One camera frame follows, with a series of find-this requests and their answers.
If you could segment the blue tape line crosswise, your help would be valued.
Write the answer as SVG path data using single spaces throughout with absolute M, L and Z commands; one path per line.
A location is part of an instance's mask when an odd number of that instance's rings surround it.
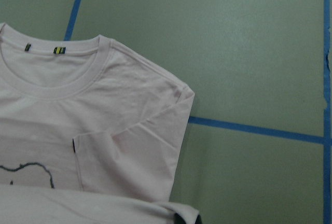
M 238 124 L 238 123 L 227 122 L 227 121 L 220 121 L 220 120 L 213 120 L 213 119 L 206 119 L 206 118 L 190 116 L 188 122 L 192 123 L 192 124 L 204 125 L 204 126 L 208 126 L 208 127 L 215 127 L 215 128 L 229 129 L 229 130 L 259 134 L 259 135 L 293 139 L 293 140 L 297 140 L 297 141 L 303 141 L 303 142 L 309 142 L 309 143 L 315 143 L 315 144 L 324 144 L 325 143 L 324 138 L 319 137 L 319 136 L 301 134 L 301 133 L 295 133 L 295 132 L 289 132 L 289 131 L 282 131 L 282 130 L 276 130 L 276 129 L 270 129 L 270 128 L 263 128 L 263 127 L 256 127 L 256 126 L 252 126 L 252 125 Z

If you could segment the pink Snoopy t-shirt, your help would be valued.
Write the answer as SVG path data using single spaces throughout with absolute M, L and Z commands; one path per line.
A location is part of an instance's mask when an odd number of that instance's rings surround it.
M 1 24 L 1 223 L 200 223 L 170 202 L 194 97 L 113 39 Z

